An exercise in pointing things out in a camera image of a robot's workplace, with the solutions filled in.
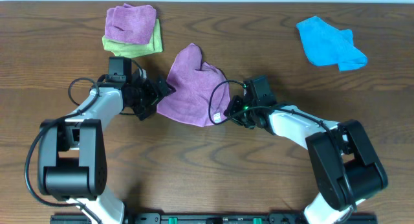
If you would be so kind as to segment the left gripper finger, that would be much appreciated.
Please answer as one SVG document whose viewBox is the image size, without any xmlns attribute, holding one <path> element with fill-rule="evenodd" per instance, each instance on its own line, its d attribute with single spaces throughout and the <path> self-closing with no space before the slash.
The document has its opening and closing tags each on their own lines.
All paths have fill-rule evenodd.
<svg viewBox="0 0 414 224">
<path fill-rule="evenodd" d="M 144 99 L 138 105 L 138 118 L 144 120 L 157 112 L 157 104 L 159 99 L 148 100 Z"/>
<path fill-rule="evenodd" d="M 173 93 L 176 92 L 176 89 L 170 85 L 169 83 L 167 83 L 166 79 L 159 76 L 157 78 L 157 82 L 156 82 L 157 88 L 159 90 L 159 95 L 158 97 L 162 100 L 163 98 L 172 95 Z"/>
</svg>

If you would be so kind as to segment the purple microfiber cloth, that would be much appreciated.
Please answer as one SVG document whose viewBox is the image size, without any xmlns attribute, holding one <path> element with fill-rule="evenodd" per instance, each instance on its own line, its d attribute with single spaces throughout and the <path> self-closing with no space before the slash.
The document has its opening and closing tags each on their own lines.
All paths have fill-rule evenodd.
<svg viewBox="0 0 414 224">
<path fill-rule="evenodd" d="M 157 113 L 198 127 L 219 123 L 230 102 L 225 80 L 218 68 L 203 62 L 200 47 L 190 43 L 177 54 L 167 77 L 176 92 L 158 103 Z"/>
</svg>

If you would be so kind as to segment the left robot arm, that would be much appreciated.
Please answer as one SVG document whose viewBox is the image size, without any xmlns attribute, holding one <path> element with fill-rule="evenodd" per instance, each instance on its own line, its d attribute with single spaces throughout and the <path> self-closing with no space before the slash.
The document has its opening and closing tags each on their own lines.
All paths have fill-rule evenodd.
<svg viewBox="0 0 414 224">
<path fill-rule="evenodd" d="M 142 223 L 146 217 L 130 213 L 107 184 L 104 130 L 125 108 L 139 120 L 174 88 L 164 79 L 153 82 L 137 69 L 109 72 L 91 80 L 89 96 L 73 112 L 41 123 L 31 149 L 38 150 L 38 189 L 29 192 L 50 207 L 76 207 L 86 223 Z"/>
</svg>

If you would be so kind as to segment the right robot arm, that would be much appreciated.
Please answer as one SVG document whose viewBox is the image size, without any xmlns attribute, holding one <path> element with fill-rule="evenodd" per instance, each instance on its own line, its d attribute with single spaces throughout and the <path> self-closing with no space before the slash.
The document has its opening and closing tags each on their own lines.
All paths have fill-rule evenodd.
<svg viewBox="0 0 414 224">
<path fill-rule="evenodd" d="M 357 206 L 388 186 L 386 171 L 357 120 L 328 121 L 293 105 L 259 106 L 235 96 L 225 116 L 263 128 L 308 151 L 319 190 L 304 212 L 307 223 L 345 223 Z"/>
</svg>

